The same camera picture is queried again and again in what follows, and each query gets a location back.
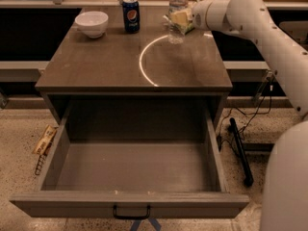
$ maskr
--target drawer front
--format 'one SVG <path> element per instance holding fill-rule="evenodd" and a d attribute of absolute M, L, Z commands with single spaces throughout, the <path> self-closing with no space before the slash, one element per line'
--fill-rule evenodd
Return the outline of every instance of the drawer front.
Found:
<path fill-rule="evenodd" d="M 117 102 L 69 105 L 38 190 L 11 203 L 31 217 L 125 219 L 234 218 L 248 204 L 228 193 L 205 100 Z"/>
<path fill-rule="evenodd" d="M 221 192 L 29 192 L 11 202 L 34 218 L 234 218 L 248 197 Z"/>

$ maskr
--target cable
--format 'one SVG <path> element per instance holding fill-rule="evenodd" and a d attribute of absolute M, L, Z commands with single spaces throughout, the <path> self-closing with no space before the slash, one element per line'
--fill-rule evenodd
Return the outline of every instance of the cable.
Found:
<path fill-rule="evenodd" d="M 241 129 L 239 129 L 239 135 L 242 135 L 241 139 L 244 141 L 244 130 L 249 126 L 249 124 L 251 123 L 251 121 L 253 120 L 253 118 L 254 118 L 255 116 L 257 116 L 257 115 L 267 115 L 267 114 L 270 113 L 270 110 L 271 110 L 271 100 L 272 100 L 272 98 L 271 98 L 271 92 L 272 92 L 272 84 L 271 84 L 271 82 L 269 82 L 269 93 L 270 93 L 269 102 L 270 102 L 270 103 L 269 103 L 269 109 L 268 109 L 266 112 L 259 113 L 259 110 L 260 110 L 260 108 L 261 108 L 261 105 L 262 105 L 263 101 L 264 101 L 265 98 L 266 98 L 265 96 L 263 96 L 262 100 L 259 102 L 259 104 L 258 104 L 258 106 L 257 106 L 257 109 L 256 109 L 256 111 L 255 111 L 254 113 L 245 113 L 245 112 L 243 112 L 241 109 L 239 109 L 239 108 L 237 108 L 237 107 L 236 107 L 236 108 L 231 108 L 231 109 L 230 109 L 228 115 L 223 117 L 223 119 L 222 119 L 222 121 L 221 121 L 221 124 L 220 124 L 220 127 L 219 127 L 219 132 L 218 132 L 218 137 L 217 137 L 217 139 L 218 139 L 218 141 L 219 141 L 219 144 L 218 144 L 219 151 L 221 150 L 222 144 L 226 141 L 226 142 L 229 143 L 229 145 L 230 145 L 232 151 L 234 152 L 234 154 L 235 154 L 237 157 L 240 157 L 238 151 L 237 151 L 237 150 L 234 148 L 234 146 L 233 146 L 234 136 L 232 137 L 232 140 L 231 140 L 231 141 L 229 141 L 229 140 L 227 140 L 227 139 L 224 139 L 224 140 L 223 140 L 223 139 L 221 138 L 221 129 L 222 129 L 223 121 L 224 121 L 225 119 L 227 119 L 228 117 L 231 116 L 231 113 L 232 113 L 232 110 L 233 110 L 233 109 L 236 109 L 237 111 L 239 111 L 243 116 L 251 116 L 251 115 L 252 115 L 252 117 L 249 119 L 248 123 L 247 123 L 245 126 L 243 126 Z"/>

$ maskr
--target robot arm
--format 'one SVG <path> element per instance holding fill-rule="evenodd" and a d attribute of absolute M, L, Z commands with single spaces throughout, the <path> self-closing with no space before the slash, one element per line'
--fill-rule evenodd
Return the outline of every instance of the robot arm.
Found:
<path fill-rule="evenodd" d="M 275 25 L 263 0 L 204 0 L 192 18 L 195 28 L 251 40 L 291 104 L 308 115 L 308 52 Z"/>
<path fill-rule="evenodd" d="M 251 40 L 298 113 L 308 118 L 308 53 L 272 21 L 262 0 L 205 0 L 192 9 L 195 28 Z M 269 157 L 262 231 L 305 231 L 308 220 L 308 120 L 290 128 Z"/>

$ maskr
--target pepsi can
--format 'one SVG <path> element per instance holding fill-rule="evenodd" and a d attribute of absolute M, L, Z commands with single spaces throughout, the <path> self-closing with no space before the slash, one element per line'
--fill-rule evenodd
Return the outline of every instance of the pepsi can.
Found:
<path fill-rule="evenodd" d="M 139 3 L 137 0 L 123 0 L 123 16 L 125 31 L 127 33 L 136 33 L 141 25 L 141 16 L 139 13 Z"/>

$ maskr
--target speckled floor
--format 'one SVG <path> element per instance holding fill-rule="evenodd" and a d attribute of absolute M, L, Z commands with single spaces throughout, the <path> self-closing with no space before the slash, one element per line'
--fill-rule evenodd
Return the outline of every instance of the speckled floor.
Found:
<path fill-rule="evenodd" d="M 254 109 L 244 111 L 253 113 Z M 229 109 L 225 109 L 222 116 L 227 116 L 229 112 Z M 237 120 L 239 128 L 251 117 L 251 115 L 244 116 L 235 109 L 231 111 L 229 117 L 231 116 Z M 220 133 L 223 139 L 231 141 L 231 135 L 227 132 L 229 117 L 223 120 Z M 272 109 L 268 115 L 257 115 L 244 131 L 244 137 L 250 142 L 275 142 L 283 131 L 298 122 L 299 117 L 293 109 Z M 13 193 L 31 191 L 38 180 L 34 174 L 38 156 L 32 154 L 32 150 L 46 124 L 56 125 L 48 110 L 0 111 L 0 230 L 130 230 L 133 222 L 128 220 L 30 218 L 9 202 Z M 220 156 L 230 192 L 249 195 L 248 206 L 235 219 L 158 219 L 161 230 L 259 230 L 262 189 L 269 153 L 247 153 L 254 176 L 254 184 L 250 188 L 243 184 L 244 173 L 241 162 L 228 142 L 222 144 Z M 145 220 L 139 230 L 154 230 L 154 228 L 148 220 Z"/>

